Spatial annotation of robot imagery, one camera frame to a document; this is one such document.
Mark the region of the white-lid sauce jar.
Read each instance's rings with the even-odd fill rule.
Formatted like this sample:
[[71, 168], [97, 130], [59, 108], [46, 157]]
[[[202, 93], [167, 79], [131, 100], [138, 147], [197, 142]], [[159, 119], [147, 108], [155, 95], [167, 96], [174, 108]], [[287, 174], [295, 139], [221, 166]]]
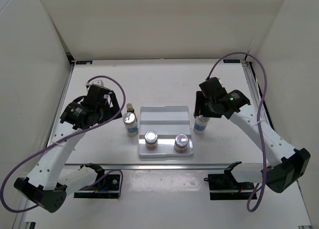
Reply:
[[184, 153], [188, 147], [188, 137], [185, 134], [178, 134], [174, 141], [174, 150], [178, 153]]
[[158, 145], [158, 134], [149, 130], [145, 133], [145, 145], [148, 149], [155, 149]]

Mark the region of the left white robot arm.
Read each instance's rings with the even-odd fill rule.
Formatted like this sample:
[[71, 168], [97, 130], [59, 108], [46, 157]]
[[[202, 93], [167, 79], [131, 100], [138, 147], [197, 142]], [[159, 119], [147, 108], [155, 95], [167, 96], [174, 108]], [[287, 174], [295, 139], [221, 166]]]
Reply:
[[119, 109], [114, 91], [91, 85], [87, 95], [67, 105], [53, 136], [51, 149], [43, 153], [25, 178], [16, 179], [14, 187], [50, 213], [56, 212], [66, 197], [74, 192], [103, 188], [105, 170], [97, 164], [84, 164], [68, 176], [60, 174], [86, 130], [112, 117], [121, 118]]

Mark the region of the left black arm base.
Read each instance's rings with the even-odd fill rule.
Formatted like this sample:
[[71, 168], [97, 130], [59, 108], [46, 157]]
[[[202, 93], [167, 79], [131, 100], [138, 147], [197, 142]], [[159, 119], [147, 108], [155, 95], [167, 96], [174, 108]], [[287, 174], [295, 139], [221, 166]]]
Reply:
[[100, 165], [88, 163], [81, 165], [93, 169], [97, 173], [92, 187], [86, 186], [84, 190], [74, 192], [75, 199], [119, 199], [122, 193], [124, 174], [120, 169], [105, 171]]

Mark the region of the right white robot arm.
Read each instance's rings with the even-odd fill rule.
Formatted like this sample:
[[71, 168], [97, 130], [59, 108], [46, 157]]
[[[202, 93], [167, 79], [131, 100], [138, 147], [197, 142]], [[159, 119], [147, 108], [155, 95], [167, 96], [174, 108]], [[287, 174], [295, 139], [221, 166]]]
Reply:
[[250, 100], [239, 90], [227, 92], [216, 77], [199, 84], [196, 92], [196, 116], [225, 117], [237, 125], [256, 144], [263, 154], [260, 176], [272, 191], [282, 193], [302, 177], [311, 154], [296, 149], [262, 122]]

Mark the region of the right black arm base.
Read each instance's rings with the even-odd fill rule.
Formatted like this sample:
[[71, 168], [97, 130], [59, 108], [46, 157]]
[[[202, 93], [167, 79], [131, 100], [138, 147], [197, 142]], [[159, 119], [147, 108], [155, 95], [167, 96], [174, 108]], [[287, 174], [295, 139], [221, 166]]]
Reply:
[[204, 181], [209, 185], [210, 200], [234, 201], [257, 199], [253, 190], [262, 182], [263, 164], [243, 163], [237, 161], [229, 165], [221, 173], [208, 174]]

